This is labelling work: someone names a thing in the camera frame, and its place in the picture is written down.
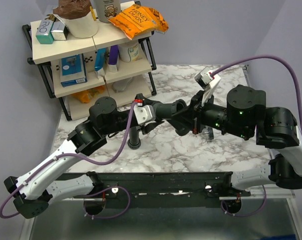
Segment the grey tee pipe fitting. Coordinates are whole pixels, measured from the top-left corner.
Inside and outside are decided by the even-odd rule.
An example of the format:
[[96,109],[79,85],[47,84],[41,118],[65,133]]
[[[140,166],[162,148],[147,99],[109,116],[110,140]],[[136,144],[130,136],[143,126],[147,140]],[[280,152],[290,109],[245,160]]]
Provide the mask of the grey tee pipe fitting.
[[176,100],[172,103],[155,103],[153,105],[153,109],[155,112],[155,116],[159,120],[168,120],[172,119],[172,116],[177,113],[178,111],[184,109],[187,106],[186,102],[184,100]]

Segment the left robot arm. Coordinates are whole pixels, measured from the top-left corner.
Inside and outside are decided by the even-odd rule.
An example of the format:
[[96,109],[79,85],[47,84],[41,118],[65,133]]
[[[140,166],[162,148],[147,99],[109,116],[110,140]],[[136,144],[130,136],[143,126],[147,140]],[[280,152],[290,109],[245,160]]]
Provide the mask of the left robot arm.
[[[34,218],[51,204],[75,196],[97,197],[102,190],[99,182],[86,174],[80,177],[60,180],[67,169],[80,161],[105,166],[113,163],[121,154],[129,130],[149,125],[158,120],[156,110],[161,102],[153,101],[142,94],[136,95],[129,110],[118,111],[112,97],[101,97],[89,108],[87,120],[77,125],[66,140],[50,156],[34,169],[20,177],[10,176],[4,184],[10,193],[17,214],[26,219]],[[124,137],[117,153],[108,161],[90,159],[90,155],[107,143],[106,136],[124,131]]]

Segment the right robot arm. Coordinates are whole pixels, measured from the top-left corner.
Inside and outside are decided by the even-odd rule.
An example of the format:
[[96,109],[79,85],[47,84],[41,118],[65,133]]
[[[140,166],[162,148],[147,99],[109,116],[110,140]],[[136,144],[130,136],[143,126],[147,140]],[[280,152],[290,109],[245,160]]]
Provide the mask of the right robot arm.
[[209,126],[243,140],[256,138],[256,144],[278,153],[267,164],[250,170],[232,172],[221,183],[221,191],[232,196],[238,191],[258,185],[275,184],[284,189],[302,189],[302,134],[290,110],[267,107],[266,93],[238,85],[229,91],[225,107],[211,98],[201,104],[199,91],[189,105],[181,101],[170,111],[168,122],[179,135],[189,131],[200,133]]

